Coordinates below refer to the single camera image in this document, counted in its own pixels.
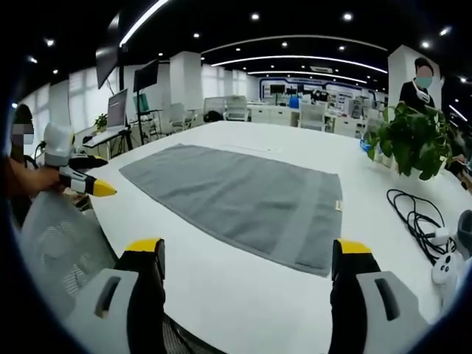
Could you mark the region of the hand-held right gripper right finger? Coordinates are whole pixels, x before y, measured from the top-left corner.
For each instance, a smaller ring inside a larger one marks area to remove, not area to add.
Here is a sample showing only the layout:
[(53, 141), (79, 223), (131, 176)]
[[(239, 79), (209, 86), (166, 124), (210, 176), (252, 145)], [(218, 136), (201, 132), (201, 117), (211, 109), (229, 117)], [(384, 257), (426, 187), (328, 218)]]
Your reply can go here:
[(333, 241), (329, 353), (408, 353), (429, 328), (416, 295), (370, 248)]

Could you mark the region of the person's left hand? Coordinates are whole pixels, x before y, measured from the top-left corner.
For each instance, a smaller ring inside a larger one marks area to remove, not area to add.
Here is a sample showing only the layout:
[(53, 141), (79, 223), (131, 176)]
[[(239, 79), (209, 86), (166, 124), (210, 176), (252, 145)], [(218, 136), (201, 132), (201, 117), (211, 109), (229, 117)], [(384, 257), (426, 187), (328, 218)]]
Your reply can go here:
[(66, 187), (60, 182), (59, 172), (50, 167), (41, 167), (34, 171), (34, 191), (36, 193), (54, 190), (63, 193)]

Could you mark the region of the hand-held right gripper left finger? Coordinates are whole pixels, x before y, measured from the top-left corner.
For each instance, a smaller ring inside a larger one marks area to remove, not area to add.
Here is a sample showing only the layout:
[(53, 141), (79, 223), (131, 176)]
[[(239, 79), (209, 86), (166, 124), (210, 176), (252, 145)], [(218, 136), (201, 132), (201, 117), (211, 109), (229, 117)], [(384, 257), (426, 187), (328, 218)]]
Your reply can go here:
[(127, 247), (76, 298), (66, 320), (85, 353), (165, 353), (164, 240)]

